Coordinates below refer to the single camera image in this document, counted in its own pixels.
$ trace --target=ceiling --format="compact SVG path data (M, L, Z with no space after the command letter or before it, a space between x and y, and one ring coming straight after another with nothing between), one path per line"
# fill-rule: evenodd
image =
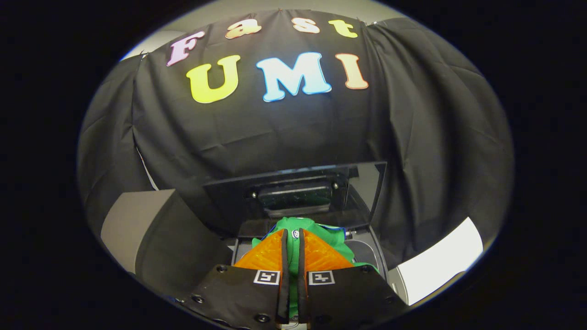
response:
M217 0L198 7L164 25L161 31L190 32L225 17L278 8L331 12L358 18L367 24L384 19L405 17L387 5L372 0Z

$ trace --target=open lid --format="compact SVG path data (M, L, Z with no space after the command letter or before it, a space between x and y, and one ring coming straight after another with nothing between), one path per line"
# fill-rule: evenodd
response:
M385 161L305 167L215 181L204 190L240 237L263 236L282 217L355 228L371 222L386 167Z

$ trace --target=white panel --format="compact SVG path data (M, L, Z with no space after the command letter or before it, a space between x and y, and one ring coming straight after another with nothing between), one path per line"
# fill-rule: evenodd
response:
M100 238L114 259L135 274L143 237L175 189L123 193L108 212Z
M440 242L397 266L406 287L408 305L417 303L459 272L466 271L482 252L481 236L467 218Z

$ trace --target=black screw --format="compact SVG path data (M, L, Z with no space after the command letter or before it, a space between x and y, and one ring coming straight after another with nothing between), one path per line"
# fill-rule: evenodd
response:
M191 299L193 301L197 302L198 304L203 304L204 303L204 298L202 298L199 295L192 296Z
M269 320L271 320L271 318L265 314L257 314L255 316L255 321L260 322L260 323L267 323L267 322L269 322Z

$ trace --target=colorful letter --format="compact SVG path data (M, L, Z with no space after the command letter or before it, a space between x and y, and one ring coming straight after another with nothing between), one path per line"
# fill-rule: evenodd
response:
M202 38L204 36L204 31L200 31L196 34L193 34L187 38L183 38L180 41L176 41L171 44L171 58L169 62L167 62L167 66L174 65L175 63L184 60L187 58L189 54L185 52L186 49L192 50L194 49L196 38Z
M315 52L301 53L293 69L290 69L278 58L268 58L257 63L257 67L263 70L267 93L263 95L263 101L273 102L285 97L285 92L279 89L279 83L290 92L297 95L299 85L304 79L302 91L306 94L328 93L332 86L324 80L324 74L320 68L322 54Z
M218 61L218 65L224 68L224 84L215 89L210 89L208 85L208 70L212 67L210 64L189 70L185 75L190 78L191 97L196 102L212 103L232 94L238 86L237 61L240 59L240 56L232 55Z
M345 23L341 19L335 19L334 21L328 21L328 24L334 25L334 28L338 32L338 34L347 36L349 38L357 38L358 35L354 32L349 31L349 28L353 28L351 24Z
M365 89L369 84L363 79L357 61L359 57L353 54L336 54L334 57L342 62L346 72L346 87L349 89Z
M242 35L249 35L251 33L257 33L261 30L261 27L257 24L256 19L245 19L244 21L236 22L228 27L226 33L227 39L238 38Z
M316 22L308 18L292 18L293 28L300 32L319 33L320 29L316 26Z

